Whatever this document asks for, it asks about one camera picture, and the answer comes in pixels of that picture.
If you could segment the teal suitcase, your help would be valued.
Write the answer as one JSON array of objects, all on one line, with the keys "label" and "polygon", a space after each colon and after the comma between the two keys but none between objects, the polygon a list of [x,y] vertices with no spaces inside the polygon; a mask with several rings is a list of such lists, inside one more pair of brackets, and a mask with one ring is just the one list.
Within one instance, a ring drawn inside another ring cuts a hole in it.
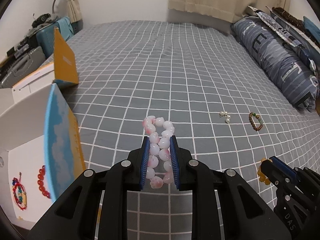
[{"label": "teal suitcase", "polygon": [[65,41],[68,41],[74,35],[69,17],[63,17],[56,22],[41,28],[36,33],[36,40],[38,42],[38,46],[42,48],[46,58],[50,57],[54,51],[55,28],[59,30]]}]

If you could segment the grey white grid bedsheet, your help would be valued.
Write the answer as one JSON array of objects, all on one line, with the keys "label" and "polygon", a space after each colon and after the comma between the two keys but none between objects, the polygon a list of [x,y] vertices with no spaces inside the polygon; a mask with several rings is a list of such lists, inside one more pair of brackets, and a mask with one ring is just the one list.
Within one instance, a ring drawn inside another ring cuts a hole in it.
[{"label": "grey white grid bedsheet", "polygon": [[270,207],[276,188],[259,182],[261,159],[319,171],[318,114],[294,109],[233,36],[187,23],[123,21],[85,28],[68,45],[79,84],[63,95],[87,168],[126,159],[153,115],[174,124],[178,145],[193,158],[235,169]]}]

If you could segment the white yellow blue cardboard box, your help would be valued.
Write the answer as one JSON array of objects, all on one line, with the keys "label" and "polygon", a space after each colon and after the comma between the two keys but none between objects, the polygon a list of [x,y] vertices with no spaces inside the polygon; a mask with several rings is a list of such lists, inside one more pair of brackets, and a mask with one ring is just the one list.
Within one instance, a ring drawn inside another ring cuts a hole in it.
[{"label": "white yellow blue cardboard box", "polygon": [[62,90],[79,83],[58,30],[53,59],[1,90],[1,210],[31,229],[85,170],[79,126]]}]

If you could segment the blue patterned folded quilt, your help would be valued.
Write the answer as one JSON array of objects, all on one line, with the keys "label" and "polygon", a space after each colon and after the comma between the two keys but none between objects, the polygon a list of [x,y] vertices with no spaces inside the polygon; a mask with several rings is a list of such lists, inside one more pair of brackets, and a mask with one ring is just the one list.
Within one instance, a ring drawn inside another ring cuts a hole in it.
[{"label": "blue patterned folded quilt", "polygon": [[275,31],[257,16],[239,20],[231,30],[292,106],[316,109],[317,78]]}]

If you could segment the dark clutter on suitcases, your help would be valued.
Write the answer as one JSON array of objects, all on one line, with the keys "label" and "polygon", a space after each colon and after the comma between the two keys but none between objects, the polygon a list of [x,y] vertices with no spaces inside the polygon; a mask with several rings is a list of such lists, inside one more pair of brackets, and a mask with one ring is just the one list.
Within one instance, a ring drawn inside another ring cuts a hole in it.
[{"label": "dark clutter on suitcases", "polygon": [[39,25],[42,25],[42,24],[47,24],[47,23],[54,23],[56,22],[57,20],[60,19],[60,16],[57,15],[57,14],[42,14],[40,15],[38,18],[36,18],[33,23],[31,24],[31,26],[33,28],[36,28],[38,27]]}]

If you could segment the grey suitcase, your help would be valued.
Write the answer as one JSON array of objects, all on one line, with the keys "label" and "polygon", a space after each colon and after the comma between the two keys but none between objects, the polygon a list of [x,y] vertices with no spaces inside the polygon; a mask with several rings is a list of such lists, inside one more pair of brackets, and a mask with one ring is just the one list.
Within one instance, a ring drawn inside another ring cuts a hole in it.
[{"label": "grey suitcase", "polygon": [[41,47],[24,53],[17,59],[11,59],[1,66],[1,88],[12,88],[13,85],[37,70],[46,57]]}]

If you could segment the blue patterned pillow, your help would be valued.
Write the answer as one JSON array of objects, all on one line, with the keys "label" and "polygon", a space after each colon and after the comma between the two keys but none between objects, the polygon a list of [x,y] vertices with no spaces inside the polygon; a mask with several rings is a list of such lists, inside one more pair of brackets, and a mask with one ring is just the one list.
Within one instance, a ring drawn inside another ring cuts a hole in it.
[{"label": "blue patterned pillow", "polygon": [[270,9],[271,15],[248,6],[276,35],[296,53],[300,60],[319,79],[319,46],[308,35]]}]

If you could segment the white pearl earrings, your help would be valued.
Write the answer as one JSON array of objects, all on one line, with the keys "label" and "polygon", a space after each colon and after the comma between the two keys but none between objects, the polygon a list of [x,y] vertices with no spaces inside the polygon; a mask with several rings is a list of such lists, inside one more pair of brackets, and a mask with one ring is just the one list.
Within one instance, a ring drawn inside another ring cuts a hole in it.
[{"label": "white pearl earrings", "polygon": [[222,118],[222,117],[225,118],[225,123],[227,123],[227,124],[230,123],[230,121],[231,121],[231,116],[228,114],[227,111],[221,111],[221,112],[219,113],[219,115],[220,115],[221,118]]}]

